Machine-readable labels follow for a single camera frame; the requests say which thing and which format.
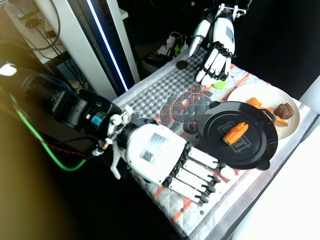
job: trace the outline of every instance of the checkered fabric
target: checkered fabric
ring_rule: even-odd
[[[173,60],[170,65],[158,70],[157,75],[143,80],[140,83],[141,87],[127,92],[121,100],[114,102],[121,103],[121,106],[134,105],[135,112],[131,118],[132,122],[142,125],[144,119],[156,119],[160,124],[170,127],[175,133],[197,146],[199,141],[193,134],[194,132],[191,131],[192,134],[186,132],[186,125],[189,127],[187,129],[191,129],[190,123],[197,124],[197,119],[179,118],[180,115],[187,114],[184,108],[178,112],[174,111],[179,103],[188,102],[193,106],[194,114],[200,115],[206,110],[205,106],[210,101],[226,101],[235,88],[244,84],[264,83],[258,77],[233,65],[224,89],[200,86],[194,79],[205,53],[206,51],[201,49],[192,58],[187,58],[186,54],[181,57],[179,60],[189,62],[188,68],[183,70],[177,69]],[[147,183],[141,177],[137,178],[141,187],[163,211],[182,238],[204,240],[261,173],[258,170],[251,170],[251,177],[248,178],[248,172],[250,171],[235,170],[232,179],[224,178],[217,185],[216,193],[211,194],[209,203],[202,206],[181,197],[168,188]]]

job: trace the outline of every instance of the white plate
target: white plate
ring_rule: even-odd
[[[280,104],[288,103],[292,110],[293,116],[287,120],[288,126],[275,126],[278,139],[284,139],[295,132],[300,122],[300,112],[292,98],[281,89],[265,84],[252,83],[236,88],[228,97],[228,101],[246,103],[249,99],[256,98],[265,108],[276,109]]]

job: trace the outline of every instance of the pan lid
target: pan lid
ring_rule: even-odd
[[[241,122],[249,128],[229,146],[223,137]],[[236,101],[212,102],[198,123],[198,135],[209,155],[235,169],[268,169],[278,146],[277,131],[270,119],[259,109]]]

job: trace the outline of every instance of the led light strip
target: led light strip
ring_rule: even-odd
[[[120,77],[120,79],[121,79],[121,82],[122,82],[122,84],[123,84],[123,86],[124,86],[124,89],[125,89],[125,91],[128,91],[127,85],[126,85],[126,83],[125,83],[124,78],[122,77],[122,74],[121,74],[120,69],[119,69],[119,67],[118,67],[118,64],[117,64],[117,62],[116,62],[115,56],[114,56],[114,54],[113,54],[112,51],[111,51],[111,48],[110,48],[110,45],[109,45],[108,40],[107,40],[107,38],[106,38],[106,35],[105,35],[105,33],[104,33],[104,30],[102,29],[102,26],[101,26],[101,24],[100,24],[100,22],[99,22],[98,16],[97,16],[96,11],[95,11],[95,8],[94,8],[94,6],[92,5],[91,0],[86,0],[86,2],[88,3],[88,6],[89,6],[89,8],[90,8],[90,10],[91,10],[91,13],[92,13],[92,16],[93,16],[93,18],[94,18],[94,21],[95,21],[96,25],[98,26],[98,29],[99,29],[99,31],[100,31],[100,34],[101,34],[102,39],[103,39],[103,41],[104,41],[104,44],[105,44],[106,48],[108,49],[108,52],[109,52],[109,54],[110,54],[110,56],[111,56],[111,59],[112,59],[112,61],[113,61],[114,66],[115,66],[115,69],[116,69],[116,71],[118,72],[119,77]]]

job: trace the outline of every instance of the dark coaster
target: dark coaster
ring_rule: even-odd
[[[187,61],[181,60],[181,61],[178,61],[175,66],[178,69],[182,70],[182,69],[186,69],[188,67],[188,65],[189,65],[189,63]]]

